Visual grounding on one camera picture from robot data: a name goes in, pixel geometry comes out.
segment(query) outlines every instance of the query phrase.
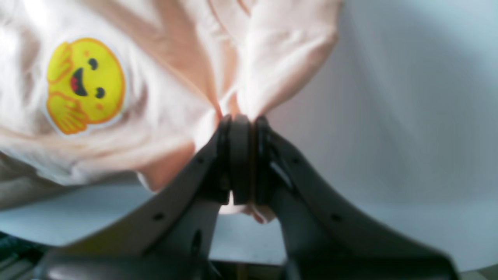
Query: screw hole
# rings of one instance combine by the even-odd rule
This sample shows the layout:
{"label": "screw hole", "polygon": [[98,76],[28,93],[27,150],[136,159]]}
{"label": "screw hole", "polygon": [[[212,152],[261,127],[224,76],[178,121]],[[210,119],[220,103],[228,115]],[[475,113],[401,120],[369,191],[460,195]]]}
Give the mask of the screw hole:
{"label": "screw hole", "polygon": [[334,214],[334,213],[332,213],[332,214],[330,215],[330,218],[331,218],[331,219],[332,219],[332,221],[334,221],[334,222],[338,222],[338,223],[339,223],[339,222],[341,222],[341,221],[342,221],[342,217],[341,217],[341,216],[339,216],[339,215],[337,215],[337,214]]}
{"label": "screw hole", "polygon": [[157,214],[155,214],[155,215],[152,217],[152,219],[153,219],[154,221],[160,221],[160,220],[164,219],[164,214],[163,214],[163,213],[157,213]]}
{"label": "screw hole", "polygon": [[192,239],[192,247],[190,250],[190,254],[193,256],[197,256],[201,250],[202,244],[202,233],[201,230],[197,230],[195,232],[194,238]]}

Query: emoji mouth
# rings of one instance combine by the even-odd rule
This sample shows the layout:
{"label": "emoji mouth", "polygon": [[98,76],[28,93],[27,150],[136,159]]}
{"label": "emoji mouth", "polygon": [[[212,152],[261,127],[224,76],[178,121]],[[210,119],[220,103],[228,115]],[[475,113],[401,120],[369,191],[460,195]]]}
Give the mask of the emoji mouth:
{"label": "emoji mouth", "polygon": [[83,68],[80,67],[73,73],[71,77],[71,89],[76,95],[87,96],[88,93],[83,86]]}

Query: t-shirt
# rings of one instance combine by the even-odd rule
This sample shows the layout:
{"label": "t-shirt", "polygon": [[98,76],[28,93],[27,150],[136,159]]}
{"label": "t-shirt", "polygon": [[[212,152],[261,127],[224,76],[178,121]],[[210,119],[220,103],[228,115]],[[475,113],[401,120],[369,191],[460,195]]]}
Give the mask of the t-shirt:
{"label": "t-shirt", "polygon": [[[158,192],[226,114],[295,95],[341,0],[0,1],[0,207],[135,171]],[[226,213],[256,213],[252,206]]]}

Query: emoji hand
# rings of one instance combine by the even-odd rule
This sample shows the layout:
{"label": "emoji hand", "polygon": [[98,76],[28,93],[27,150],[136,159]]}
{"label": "emoji hand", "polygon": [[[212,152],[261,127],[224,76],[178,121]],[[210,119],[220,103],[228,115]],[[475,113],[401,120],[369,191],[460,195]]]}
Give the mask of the emoji hand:
{"label": "emoji hand", "polygon": [[47,108],[50,117],[62,133],[70,135],[87,129],[87,115],[79,103],[61,93],[51,93]]}
{"label": "emoji hand", "polygon": [[62,77],[67,75],[72,68],[71,46],[68,43],[63,43],[55,49],[48,65],[48,82],[58,82]]}

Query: cloth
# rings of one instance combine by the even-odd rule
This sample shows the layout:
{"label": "cloth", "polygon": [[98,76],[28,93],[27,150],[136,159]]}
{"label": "cloth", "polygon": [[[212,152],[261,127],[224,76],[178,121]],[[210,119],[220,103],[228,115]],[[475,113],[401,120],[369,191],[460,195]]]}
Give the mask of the cloth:
{"label": "cloth", "polygon": [[[341,5],[1,1],[0,207],[124,170],[160,191],[224,115],[253,121],[310,80]],[[271,217],[222,212],[240,211]]]}

